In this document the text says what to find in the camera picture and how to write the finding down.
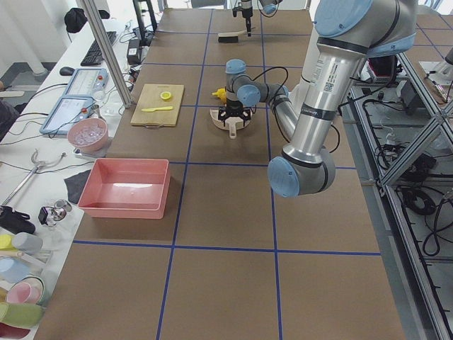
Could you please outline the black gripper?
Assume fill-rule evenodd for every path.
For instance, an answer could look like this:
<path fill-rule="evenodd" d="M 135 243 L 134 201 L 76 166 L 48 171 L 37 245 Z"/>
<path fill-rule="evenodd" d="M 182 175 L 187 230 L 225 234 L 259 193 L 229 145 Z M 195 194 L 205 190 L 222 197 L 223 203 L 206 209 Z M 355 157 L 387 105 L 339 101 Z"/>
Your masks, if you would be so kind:
<path fill-rule="evenodd" d="M 240 0 L 235 1 L 232 6 L 233 17 L 237 17 L 240 13 L 243 18 L 246 18 L 246 34 L 251 37 L 252 22 L 251 17 L 253 16 L 253 4 L 251 0 Z"/>
<path fill-rule="evenodd" d="M 222 121 L 222 126 L 225 127 L 225 121 L 228 118 L 240 118 L 243 121 L 243 127 L 246 127 L 248 121 L 252 118 L 252 110 L 244 107 L 240 101 L 227 99 L 225 106 L 219 107 L 217 119 Z"/>

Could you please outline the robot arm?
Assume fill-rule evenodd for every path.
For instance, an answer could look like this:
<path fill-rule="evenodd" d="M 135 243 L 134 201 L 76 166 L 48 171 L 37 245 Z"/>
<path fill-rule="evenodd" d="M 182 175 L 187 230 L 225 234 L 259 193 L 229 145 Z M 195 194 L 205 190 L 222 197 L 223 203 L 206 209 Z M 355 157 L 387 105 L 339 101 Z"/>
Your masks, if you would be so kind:
<path fill-rule="evenodd" d="M 279 9 L 281 1 L 278 0 L 259 0 L 258 10 L 266 17 L 272 17 Z M 233 17 L 237 17 L 240 13 L 246 24 L 246 34 L 251 37 L 252 33 L 252 17 L 253 17 L 253 1 L 243 0 L 235 1 L 232 6 Z"/>
<path fill-rule="evenodd" d="M 281 84 L 253 80 L 241 59 L 226 63 L 226 106 L 219 110 L 219 120 L 247 120 L 249 108 L 266 103 L 289 138 L 281 155 L 268 164 L 276 194 L 314 194 L 333 183 L 336 167 L 323 144 L 352 77 L 366 59 L 413 46 L 417 7 L 417 1 L 320 1 L 303 66 L 312 75 L 292 93 Z"/>

